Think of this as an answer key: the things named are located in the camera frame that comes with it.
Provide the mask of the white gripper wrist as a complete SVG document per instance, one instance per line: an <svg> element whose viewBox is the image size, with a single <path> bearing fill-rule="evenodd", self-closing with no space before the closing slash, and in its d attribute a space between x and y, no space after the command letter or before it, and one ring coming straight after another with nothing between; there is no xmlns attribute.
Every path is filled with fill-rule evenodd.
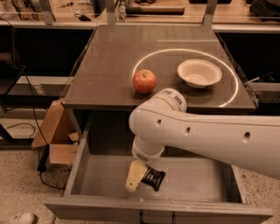
<svg viewBox="0 0 280 224"><path fill-rule="evenodd" d="M146 165L151 165L157 162L164 150L165 147L159 143L145 141L137 136L134 138L132 144L132 155L137 160L130 164L125 184L127 191L133 193L137 189L148 170Z"/></svg>

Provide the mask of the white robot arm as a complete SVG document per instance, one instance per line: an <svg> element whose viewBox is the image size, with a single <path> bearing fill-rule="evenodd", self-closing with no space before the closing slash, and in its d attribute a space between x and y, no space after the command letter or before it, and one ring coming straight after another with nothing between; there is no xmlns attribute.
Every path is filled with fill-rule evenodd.
<svg viewBox="0 0 280 224"><path fill-rule="evenodd" d="M132 111L129 127L132 154L147 165L169 146L280 177L279 116L190 114L184 96L166 88Z"/></svg>

